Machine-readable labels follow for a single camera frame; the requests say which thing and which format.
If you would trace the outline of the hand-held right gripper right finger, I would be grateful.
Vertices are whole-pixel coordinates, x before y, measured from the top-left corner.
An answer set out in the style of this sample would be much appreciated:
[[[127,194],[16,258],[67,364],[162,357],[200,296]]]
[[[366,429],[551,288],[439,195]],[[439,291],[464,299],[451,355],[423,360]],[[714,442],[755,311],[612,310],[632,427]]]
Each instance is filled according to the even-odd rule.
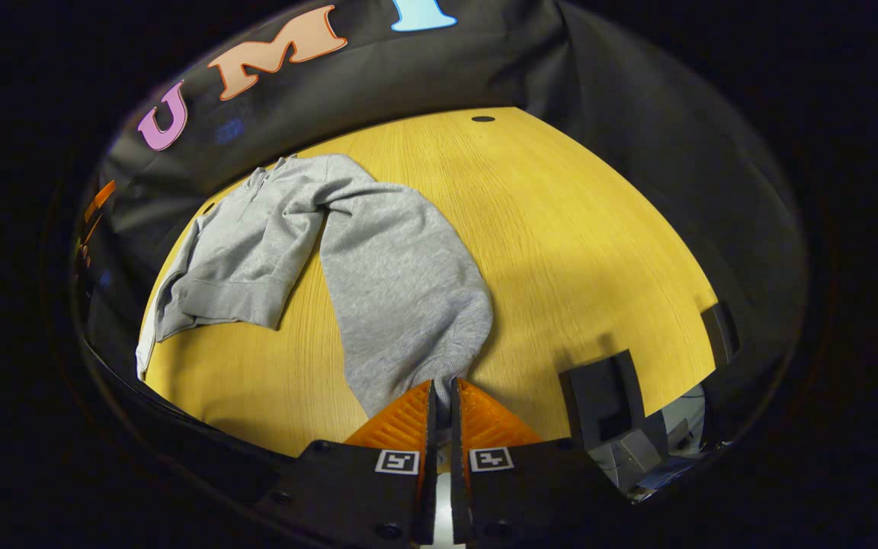
[[[586,545],[630,501],[571,438],[541,440],[484,390],[450,383],[450,523],[464,545]]]

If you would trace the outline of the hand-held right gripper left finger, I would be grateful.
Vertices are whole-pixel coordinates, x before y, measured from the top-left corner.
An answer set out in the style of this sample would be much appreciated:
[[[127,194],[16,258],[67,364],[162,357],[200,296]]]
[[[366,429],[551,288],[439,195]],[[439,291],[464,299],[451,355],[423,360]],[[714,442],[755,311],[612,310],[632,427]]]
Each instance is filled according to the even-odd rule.
[[[254,506],[308,546],[434,541],[438,400],[415,386],[344,442],[316,440]]]

